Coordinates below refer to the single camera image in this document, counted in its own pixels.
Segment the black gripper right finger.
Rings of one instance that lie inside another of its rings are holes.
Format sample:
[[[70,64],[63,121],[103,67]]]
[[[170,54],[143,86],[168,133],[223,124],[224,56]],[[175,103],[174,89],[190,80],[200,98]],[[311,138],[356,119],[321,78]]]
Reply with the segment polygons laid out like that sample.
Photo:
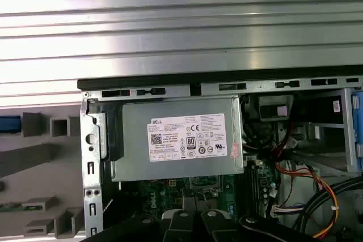
[[[209,210],[201,219],[213,241],[318,241],[260,216],[247,215],[235,222],[220,211]]]

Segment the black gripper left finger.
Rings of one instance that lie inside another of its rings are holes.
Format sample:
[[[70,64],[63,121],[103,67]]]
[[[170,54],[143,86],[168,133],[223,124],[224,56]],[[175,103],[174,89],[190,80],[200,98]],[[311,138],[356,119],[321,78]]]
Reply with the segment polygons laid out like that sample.
[[[195,213],[173,209],[163,219],[141,214],[120,222],[85,241],[192,241]]]

